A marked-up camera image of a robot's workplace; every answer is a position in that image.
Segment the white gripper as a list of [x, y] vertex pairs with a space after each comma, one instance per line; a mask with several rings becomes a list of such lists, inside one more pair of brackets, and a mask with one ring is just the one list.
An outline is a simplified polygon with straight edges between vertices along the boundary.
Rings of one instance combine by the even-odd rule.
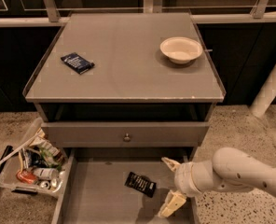
[[186, 203], [187, 197], [196, 197], [214, 186], [211, 161], [185, 162], [162, 157], [161, 160], [175, 173], [174, 185], [177, 191], [170, 190], [158, 212], [159, 217], [169, 217]]

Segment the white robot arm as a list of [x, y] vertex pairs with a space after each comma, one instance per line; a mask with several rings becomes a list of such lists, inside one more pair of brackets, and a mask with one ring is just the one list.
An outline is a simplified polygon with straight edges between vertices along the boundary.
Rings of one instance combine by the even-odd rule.
[[163, 157], [174, 173], [175, 190], [170, 190], [158, 212], [169, 217], [185, 203], [205, 191], [248, 192], [261, 189], [276, 198], [276, 168], [233, 147], [218, 149], [210, 160], [183, 162]]

